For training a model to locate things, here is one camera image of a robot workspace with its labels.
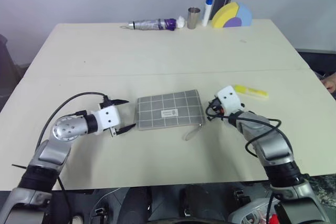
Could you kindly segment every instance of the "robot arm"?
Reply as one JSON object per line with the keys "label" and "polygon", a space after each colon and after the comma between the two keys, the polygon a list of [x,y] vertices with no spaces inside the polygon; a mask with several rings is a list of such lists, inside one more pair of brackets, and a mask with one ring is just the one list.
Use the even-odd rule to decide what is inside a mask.
{"label": "robot arm", "polygon": [[[280,223],[329,222],[309,182],[304,179],[294,161],[287,137],[280,130],[272,130],[267,118],[244,112],[240,99],[231,86],[222,89],[207,111],[209,108],[222,115],[214,117],[228,119],[228,123],[236,127],[247,141],[252,141],[271,183],[271,190],[280,200],[276,205]],[[207,114],[210,120],[214,118],[208,112]]]}
{"label": "robot arm", "polygon": [[100,103],[100,110],[86,111],[59,118],[51,129],[48,140],[36,149],[33,158],[17,188],[10,193],[0,212],[0,223],[42,223],[43,209],[49,205],[51,190],[70,154],[73,141],[90,133],[99,134],[106,129],[116,136],[130,130],[135,124],[119,128],[120,117],[114,105],[123,100]]}

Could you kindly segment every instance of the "yellow and purple toy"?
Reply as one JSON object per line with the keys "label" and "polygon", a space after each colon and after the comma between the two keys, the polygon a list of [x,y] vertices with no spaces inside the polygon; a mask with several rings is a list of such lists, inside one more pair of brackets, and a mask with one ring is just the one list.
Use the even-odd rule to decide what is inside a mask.
{"label": "yellow and purple toy", "polygon": [[237,2],[224,5],[212,19],[214,28],[250,26],[251,23],[251,11],[244,4]]}

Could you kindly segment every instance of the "blue cap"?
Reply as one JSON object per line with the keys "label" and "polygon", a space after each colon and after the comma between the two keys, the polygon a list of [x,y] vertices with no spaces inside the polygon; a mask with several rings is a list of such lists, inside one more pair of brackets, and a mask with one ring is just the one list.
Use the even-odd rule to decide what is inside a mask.
{"label": "blue cap", "polygon": [[205,3],[206,3],[207,5],[212,5],[212,1],[213,1],[213,0],[206,0]]}

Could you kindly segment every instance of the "person's hand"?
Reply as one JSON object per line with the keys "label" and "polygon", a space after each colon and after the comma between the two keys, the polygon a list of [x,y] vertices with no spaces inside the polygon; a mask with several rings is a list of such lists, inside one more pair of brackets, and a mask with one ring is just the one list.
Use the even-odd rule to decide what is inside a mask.
{"label": "person's hand", "polygon": [[328,78],[321,80],[325,88],[329,91],[329,93],[333,93],[336,90],[336,83],[334,81],[328,80]]}

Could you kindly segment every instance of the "white glue stick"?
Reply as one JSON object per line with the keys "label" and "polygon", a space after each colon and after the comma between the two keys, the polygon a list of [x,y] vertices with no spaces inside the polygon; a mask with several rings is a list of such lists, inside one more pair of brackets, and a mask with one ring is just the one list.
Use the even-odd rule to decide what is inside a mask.
{"label": "white glue stick", "polygon": [[208,24],[211,8],[212,8],[213,0],[206,0],[205,1],[205,7],[204,7],[204,15],[202,19],[202,26],[206,26]]}

